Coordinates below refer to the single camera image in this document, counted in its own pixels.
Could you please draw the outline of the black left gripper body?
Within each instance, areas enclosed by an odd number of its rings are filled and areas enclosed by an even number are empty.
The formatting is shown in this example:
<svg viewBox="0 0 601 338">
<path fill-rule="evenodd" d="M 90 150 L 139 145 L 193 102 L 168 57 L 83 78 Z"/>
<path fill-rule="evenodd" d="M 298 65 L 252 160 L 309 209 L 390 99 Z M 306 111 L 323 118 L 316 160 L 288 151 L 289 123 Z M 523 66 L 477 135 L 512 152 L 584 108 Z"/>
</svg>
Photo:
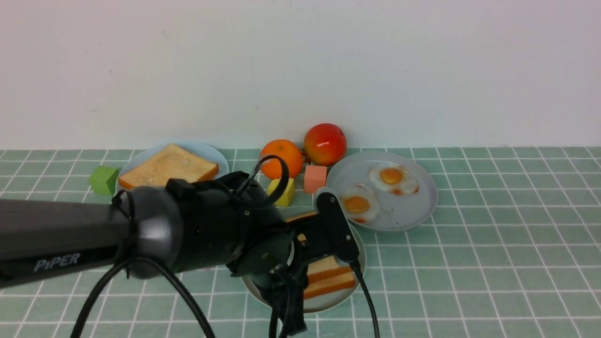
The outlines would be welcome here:
<svg viewBox="0 0 601 338">
<path fill-rule="evenodd" d="M 270 306 L 301 306 L 309 264 L 329 255 L 319 214 L 289 220 L 280 214 L 236 216 L 227 221 L 225 233 L 231 276 L 249 278 Z"/>
</svg>

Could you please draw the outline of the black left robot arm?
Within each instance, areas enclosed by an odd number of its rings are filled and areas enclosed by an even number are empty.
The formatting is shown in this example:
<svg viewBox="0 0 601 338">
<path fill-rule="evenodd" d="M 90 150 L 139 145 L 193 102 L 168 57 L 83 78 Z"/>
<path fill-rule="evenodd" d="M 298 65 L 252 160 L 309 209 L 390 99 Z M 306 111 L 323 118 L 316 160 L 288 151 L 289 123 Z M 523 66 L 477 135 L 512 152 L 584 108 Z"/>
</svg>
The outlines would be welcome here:
<svg viewBox="0 0 601 338">
<path fill-rule="evenodd" d="M 306 330 L 302 293 L 308 265 L 344 255 L 336 241 L 347 231 L 337 199 L 317 197 L 315 214 L 287 221 L 275 206 L 283 194 L 267 195 L 250 175 L 120 191 L 109 205 L 71 202 L 1 201 L 1 287 L 39 282 L 110 266 L 94 286 L 71 336 L 81 336 L 94 303 L 120 271 L 149 279 L 164 276 L 191 309 L 208 338 L 214 332 L 176 274 L 225 265 L 232 277 L 249 276 L 283 322 L 286 338 Z"/>
</svg>

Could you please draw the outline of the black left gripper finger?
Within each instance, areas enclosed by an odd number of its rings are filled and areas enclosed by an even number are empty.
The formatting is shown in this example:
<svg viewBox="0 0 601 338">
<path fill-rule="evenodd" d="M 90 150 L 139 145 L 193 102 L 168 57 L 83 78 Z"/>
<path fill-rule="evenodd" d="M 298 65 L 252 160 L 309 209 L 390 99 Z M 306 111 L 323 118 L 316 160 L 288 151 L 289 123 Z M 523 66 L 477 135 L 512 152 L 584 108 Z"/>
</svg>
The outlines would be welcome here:
<svg viewBox="0 0 601 338">
<path fill-rule="evenodd" d="M 283 286 L 273 288 L 270 315 L 271 336 L 296 336 L 307 331 L 303 314 L 304 291 L 308 278 L 298 282 L 288 272 L 274 273 Z"/>
</svg>

